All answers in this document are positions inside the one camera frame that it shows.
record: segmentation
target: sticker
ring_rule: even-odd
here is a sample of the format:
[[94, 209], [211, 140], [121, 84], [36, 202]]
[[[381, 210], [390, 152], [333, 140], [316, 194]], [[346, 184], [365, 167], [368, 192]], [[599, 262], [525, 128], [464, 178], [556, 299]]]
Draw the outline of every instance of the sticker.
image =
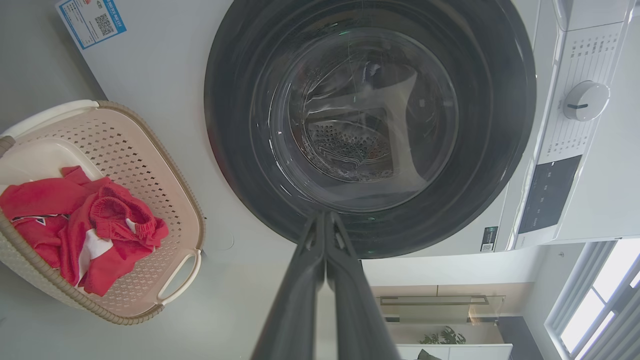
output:
[[113, 0], [65, 0], [58, 8], [83, 50], [127, 31]]
[[495, 245], [495, 238], [498, 235], [498, 227], [485, 227], [484, 236], [482, 238], [482, 246], [480, 247], [480, 252], [485, 251], [493, 251], [493, 246]]

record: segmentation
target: dial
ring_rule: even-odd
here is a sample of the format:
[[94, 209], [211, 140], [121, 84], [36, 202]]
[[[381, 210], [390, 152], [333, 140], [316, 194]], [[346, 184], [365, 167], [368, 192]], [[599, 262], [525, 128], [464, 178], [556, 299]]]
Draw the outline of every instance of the dial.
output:
[[583, 81], [572, 88], [564, 100], [564, 115], [578, 121], [593, 120], [607, 107], [610, 96], [607, 85]]

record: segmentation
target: cabinet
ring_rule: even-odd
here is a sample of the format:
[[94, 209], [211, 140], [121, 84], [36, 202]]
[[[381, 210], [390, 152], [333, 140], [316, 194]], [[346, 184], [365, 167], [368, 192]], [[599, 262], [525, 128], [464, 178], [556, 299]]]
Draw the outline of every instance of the cabinet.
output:
[[440, 360], [508, 360], [512, 344], [398, 345], [402, 360], [416, 360], [421, 350]]

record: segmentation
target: control panel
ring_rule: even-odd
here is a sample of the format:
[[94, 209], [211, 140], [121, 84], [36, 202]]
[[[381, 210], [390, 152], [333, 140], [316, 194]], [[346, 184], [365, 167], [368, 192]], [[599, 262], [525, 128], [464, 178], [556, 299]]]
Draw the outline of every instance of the control panel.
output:
[[609, 102], [622, 23], [566, 33], [542, 146], [516, 248], [553, 239], [582, 155]]
[[[564, 109], [572, 104], [565, 103], [565, 99], [576, 86], [586, 81], [596, 86], [608, 85], [609, 71], [612, 68], [621, 29], [622, 23], [617, 23], [567, 33], [557, 75], [553, 107], [549, 111], [547, 129], [538, 158], [539, 164], [584, 154], [586, 144], [595, 130], [597, 119], [580, 121], [568, 118]], [[594, 106], [594, 104], [573, 105], [583, 106], [581, 109], [574, 110]]]

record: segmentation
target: qr code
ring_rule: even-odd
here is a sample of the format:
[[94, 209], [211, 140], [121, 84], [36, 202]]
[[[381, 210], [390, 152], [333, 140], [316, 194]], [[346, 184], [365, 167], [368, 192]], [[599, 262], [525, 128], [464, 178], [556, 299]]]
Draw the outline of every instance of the qr code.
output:
[[111, 19], [105, 13], [95, 18], [95, 23], [98, 24], [98, 28], [100, 28], [102, 36], [109, 35], [115, 31], [111, 25]]

